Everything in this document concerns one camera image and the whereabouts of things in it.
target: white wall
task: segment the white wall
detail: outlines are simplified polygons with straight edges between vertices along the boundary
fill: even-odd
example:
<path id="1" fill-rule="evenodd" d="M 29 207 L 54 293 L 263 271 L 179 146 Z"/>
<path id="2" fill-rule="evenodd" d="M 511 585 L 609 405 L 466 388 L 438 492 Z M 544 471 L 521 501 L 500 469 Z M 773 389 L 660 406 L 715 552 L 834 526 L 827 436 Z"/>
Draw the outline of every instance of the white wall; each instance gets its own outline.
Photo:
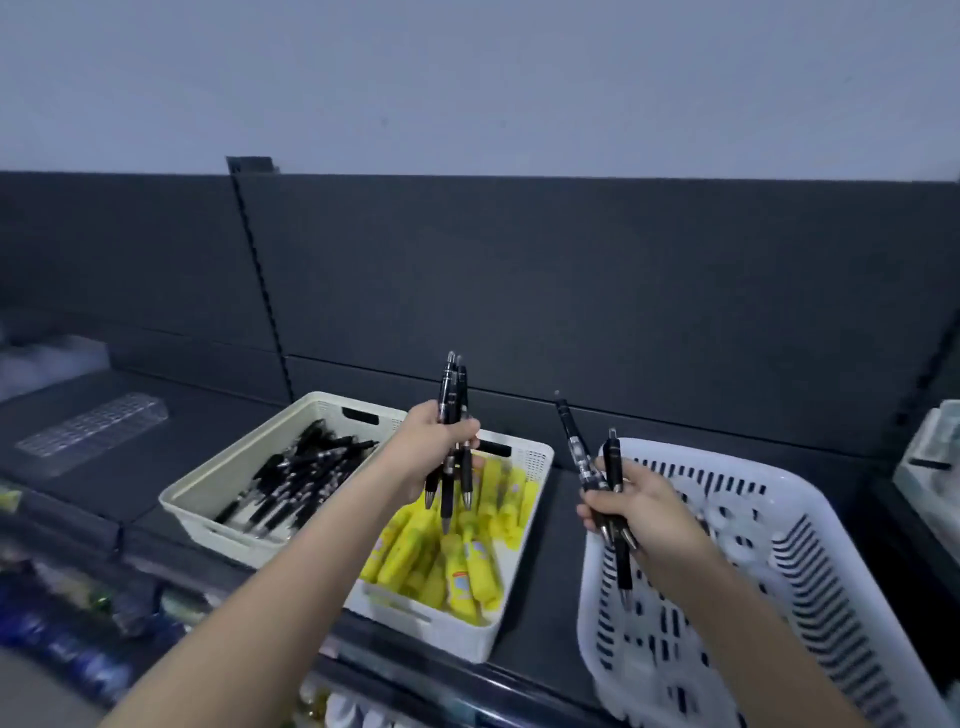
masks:
<path id="1" fill-rule="evenodd" d="M 955 180 L 956 0 L 0 0 L 0 168 Z"/>

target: yellow product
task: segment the yellow product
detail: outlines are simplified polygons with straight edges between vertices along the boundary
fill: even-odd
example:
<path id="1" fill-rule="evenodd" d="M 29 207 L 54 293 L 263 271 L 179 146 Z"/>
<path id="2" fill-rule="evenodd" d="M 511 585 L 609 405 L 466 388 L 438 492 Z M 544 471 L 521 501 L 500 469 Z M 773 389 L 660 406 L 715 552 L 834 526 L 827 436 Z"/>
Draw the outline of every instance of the yellow product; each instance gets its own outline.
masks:
<path id="1" fill-rule="evenodd" d="M 496 516 L 496 504 L 500 498 L 500 480 L 503 477 L 503 465 L 495 457 L 487 458 L 483 466 L 483 478 L 480 481 L 480 504 L 477 516 L 491 519 Z"/>
<path id="2" fill-rule="evenodd" d="M 464 555 L 473 596 L 484 609 L 493 611 L 500 606 L 503 590 L 497 583 L 493 562 L 487 548 L 472 528 L 464 531 Z"/>
<path id="3" fill-rule="evenodd" d="M 522 468 L 510 470 L 510 479 L 507 482 L 507 492 L 503 494 L 503 505 L 500 506 L 500 527 L 504 538 L 513 531 L 520 518 L 520 503 L 523 501 L 523 484 L 527 481 L 527 473 Z"/>
<path id="4" fill-rule="evenodd" d="M 430 573 L 430 568 L 433 566 L 439 550 L 440 543 L 437 540 L 437 535 L 432 529 L 429 529 L 423 534 L 423 546 L 420 548 L 420 556 L 417 557 L 413 568 L 410 569 L 410 573 L 407 574 L 406 581 L 403 582 L 403 588 L 400 589 L 401 594 L 414 599 L 417 598 L 417 595 L 422 591 L 423 585 L 426 583 L 427 574 Z"/>
<path id="5" fill-rule="evenodd" d="M 444 606 L 444 597 L 446 596 L 444 564 L 444 555 L 438 553 L 437 558 L 433 560 L 430 573 L 427 574 L 426 581 L 423 583 L 423 589 L 420 590 L 420 594 L 417 596 L 417 601 L 434 609 L 440 609 Z"/>
<path id="6" fill-rule="evenodd" d="M 455 533 L 444 536 L 441 541 L 446 573 L 446 602 L 456 617 L 470 624 L 476 624 L 478 622 L 477 605 L 473 601 L 473 592 L 470 590 L 467 559 L 464 558 L 463 546 L 463 539 Z"/>
<path id="7" fill-rule="evenodd" d="M 523 500 L 520 502 L 520 525 L 526 527 L 530 522 L 530 515 L 534 512 L 534 503 L 537 502 L 537 493 L 540 486 L 536 481 L 528 480 L 523 484 Z"/>
<path id="8" fill-rule="evenodd" d="M 414 514 L 407 524 L 403 527 L 403 532 L 396 539 L 394 547 L 387 554 L 386 561 L 380 568 L 380 573 L 376 576 L 376 583 L 397 592 L 403 586 L 403 582 L 410 573 L 420 556 L 420 549 L 423 546 L 424 531 L 433 521 L 433 511 L 419 511 Z"/>
<path id="9" fill-rule="evenodd" d="M 413 509 L 405 505 L 390 519 L 387 525 L 382 531 L 380 531 L 380 537 L 376 540 L 376 544 L 373 546 L 373 551 L 370 552 L 370 556 L 367 557 L 367 563 L 363 565 L 363 569 L 360 571 L 360 578 L 364 581 L 376 581 L 377 575 L 380 573 L 380 568 L 383 566 L 383 562 L 387 558 L 387 553 L 390 551 L 390 547 L 396 541 L 396 537 L 400 535 L 400 531 L 403 530 L 403 526 L 407 524 L 410 520 L 410 515 L 413 513 Z"/>

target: finger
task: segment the finger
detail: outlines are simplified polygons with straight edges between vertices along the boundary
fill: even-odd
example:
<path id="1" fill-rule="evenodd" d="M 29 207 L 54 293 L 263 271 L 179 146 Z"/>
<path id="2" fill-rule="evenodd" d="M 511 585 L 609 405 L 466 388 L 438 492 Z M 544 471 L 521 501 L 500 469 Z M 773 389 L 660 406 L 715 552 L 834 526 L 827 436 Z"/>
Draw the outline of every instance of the finger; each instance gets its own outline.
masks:
<path id="1" fill-rule="evenodd" d="M 623 474 L 630 480 L 641 493 L 655 496 L 658 493 L 667 493 L 673 490 L 670 481 L 660 474 L 654 473 L 645 465 L 640 465 L 632 460 L 623 462 Z"/>
<path id="2" fill-rule="evenodd" d="M 453 425 L 444 425 L 444 429 L 447 442 L 453 447 L 457 443 L 464 443 L 476 437 L 477 432 L 480 431 L 480 421 L 470 418 Z"/>
<path id="3" fill-rule="evenodd" d="M 427 400 L 421 402 L 407 412 L 406 419 L 412 422 L 424 423 L 425 425 L 437 422 L 437 401 Z"/>
<path id="4" fill-rule="evenodd" d="M 618 513 L 624 515 L 630 499 L 624 493 L 613 491 L 584 491 L 584 502 L 600 513 Z"/>

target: white basket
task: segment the white basket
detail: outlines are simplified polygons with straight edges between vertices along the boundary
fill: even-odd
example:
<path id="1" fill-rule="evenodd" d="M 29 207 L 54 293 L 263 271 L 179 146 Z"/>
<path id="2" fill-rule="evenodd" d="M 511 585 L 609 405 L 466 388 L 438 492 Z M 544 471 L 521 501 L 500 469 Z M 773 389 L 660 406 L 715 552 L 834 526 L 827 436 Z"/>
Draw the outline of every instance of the white basket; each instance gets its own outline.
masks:
<path id="1" fill-rule="evenodd" d="M 715 452 L 628 438 L 620 447 L 624 459 L 671 479 L 727 557 L 767 594 L 874 725 L 952 725 L 883 594 L 816 488 L 779 468 Z M 639 606 L 627 613 L 615 590 L 612 551 L 600 537 L 587 535 L 577 640 L 600 702 L 617 718 L 645 728 L 744 725 L 683 612 L 633 567 Z"/>
<path id="2" fill-rule="evenodd" d="M 349 416 L 351 410 L 352 413 L 374 415 L 376 422 L 357 420 Z M 165 489 L 159 497 L 160 505 L 174 514 L 190 538 L 201 546 L 259 569 L 283 548 L 282 544 L 256 539 L 229 525 L 215 522 L 213 517 L 244 490 L 263 461 L 289 446 L 310 423 L 320 418 L 324 418 L 338 436 L 356 435 L 361 440 L 383 443 L 405 416 L 402 410 L 312 392 Z M 499 610 L 484 612 L 489 624 L 467 624 L 448 613 L 359 579 L 350 590 L 345 604 L 351 612 L 393 627 L 473 663 L 482 663 L 490 655 L 514 585 L 520 556 L 526 548 L 530 526 L 540 506 L 543 484 L 553 462 L 553 449 L 542 443 L 483 429 L 479 437 L 484 443 L 509 449 L 509 457 L 505 455 L 501 459 L 509 459 L 512 466 L 523 468 L 527 479 L 540 485 L 520 548 L 512 551 L 499 542 L 493 545 L 504 595 Z M 489 457 L 485 452 L 480 454 Z"/>

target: pen grip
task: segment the pen grip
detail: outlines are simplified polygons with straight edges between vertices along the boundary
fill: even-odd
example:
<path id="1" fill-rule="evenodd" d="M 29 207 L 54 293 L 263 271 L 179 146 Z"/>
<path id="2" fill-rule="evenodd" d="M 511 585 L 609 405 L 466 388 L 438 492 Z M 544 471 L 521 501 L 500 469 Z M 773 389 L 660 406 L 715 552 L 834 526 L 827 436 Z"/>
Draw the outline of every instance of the pen grip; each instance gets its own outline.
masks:
<path id="1" fill-rule="evenodd" d="M 460 462 L 460 490 L 462 493 L 473 493 L 473 452 L 467 446 L 457 451 Z"/>
<path id="2" fill-rule="evenodd" d="M 633 568 L 630 565 L 630 548 L 623 539 L 616 539 L 613 542 L 613 555 L 616 561 L 616 587 L 617 589 L 632 590 L 634 587 Z"/>

